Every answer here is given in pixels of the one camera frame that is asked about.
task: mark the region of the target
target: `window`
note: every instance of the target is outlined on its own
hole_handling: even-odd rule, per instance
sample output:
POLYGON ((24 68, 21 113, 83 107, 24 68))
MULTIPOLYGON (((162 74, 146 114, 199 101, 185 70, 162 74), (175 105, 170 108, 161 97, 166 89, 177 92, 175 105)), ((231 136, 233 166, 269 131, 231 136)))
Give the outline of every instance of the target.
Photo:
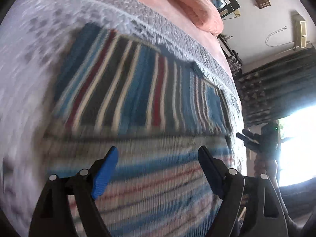
POLYGON ((299 110, 279 120, 281 139, 280 186, 307 181, 316 176, 316 106, 299 110))

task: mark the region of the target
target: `blue gripper pad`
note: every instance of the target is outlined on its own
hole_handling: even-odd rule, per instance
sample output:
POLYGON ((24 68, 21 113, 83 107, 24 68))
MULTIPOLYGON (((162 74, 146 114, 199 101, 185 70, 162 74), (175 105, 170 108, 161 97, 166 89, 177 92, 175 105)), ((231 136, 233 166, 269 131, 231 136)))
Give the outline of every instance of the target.
POLYGON ((111 147, 111 149, 108 151, 105 161, 94 177, 91 191, 91 196, 94 200, 104 193, 118 162, 118 153, 119 152, 116 147, 111 147))

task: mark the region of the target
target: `white cable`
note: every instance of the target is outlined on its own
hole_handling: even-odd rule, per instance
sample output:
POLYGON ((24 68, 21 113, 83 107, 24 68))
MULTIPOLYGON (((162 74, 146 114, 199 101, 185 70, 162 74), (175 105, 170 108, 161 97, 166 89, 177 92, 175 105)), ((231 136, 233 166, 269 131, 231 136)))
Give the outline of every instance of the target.
POLYGON ((267 38, 265 39, 265 44, 266 44, 267 46, 269 46, 269 47, 276 47, 276 46, 281 46, 281 45, 285 45, 285 44, 289 44, 289 43, 294 42, 294 41, 292 41, 292 42, 287 42, 287 43, 283 43, 283 44, 268 45, 268 41, 269 41, 269 38, 270 38, 271 36, 275 35, 276 33, 281 32, 281 31, 287 30, 287 29, 288 29, 287 27, 283 27, 283 28, 280 28, 279 30, 276 30, 276 31, 272 32, 271 34, 269 34, 269 35, 267 36, 267 38))

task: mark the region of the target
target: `pink bed sheet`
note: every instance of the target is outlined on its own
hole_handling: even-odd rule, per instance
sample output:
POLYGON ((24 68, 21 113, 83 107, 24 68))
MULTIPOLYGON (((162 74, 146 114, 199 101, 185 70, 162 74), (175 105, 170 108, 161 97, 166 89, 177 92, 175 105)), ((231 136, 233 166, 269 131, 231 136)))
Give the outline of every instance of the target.
POLYGON ((174 0, 138 0, 170 20, 189 36, 203 45, 219 63, 219 65, 232 77, 225 55, 216 36, 198 29, 187 17, 183 9, 174 0))

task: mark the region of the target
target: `person's arm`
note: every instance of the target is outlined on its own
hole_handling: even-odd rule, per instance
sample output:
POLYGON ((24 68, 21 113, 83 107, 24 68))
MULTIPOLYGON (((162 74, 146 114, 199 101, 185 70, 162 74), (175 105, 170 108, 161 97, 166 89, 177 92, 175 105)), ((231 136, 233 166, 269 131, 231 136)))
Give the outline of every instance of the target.
POLYGON ((276 174, 277 174, 277 162, 275 160, 268 160, 266 159, 263 155, 257 154, 256 155, 256 159, 254 161, 254 167, 253 167, 254 171, 255 171, 255 176, 260 176, 261 174, 267 174, 271 180, 271 183, 274 186, 274 189, 279 197, 283 212, 284 212, 284 216, 285 216, 285 220, 286 220, 286 224, 288 227, 288 233, 289 233, 289 237, 298 237, 300 236, 300 232, 301 232, 301 228, 299 226, 297 226, 292 219, 289 217, 289 212, 285 207, 285 204, 283 202, 283 199, 281 197, 281 192, 277 183, 277 178, 276 178, 276 174))

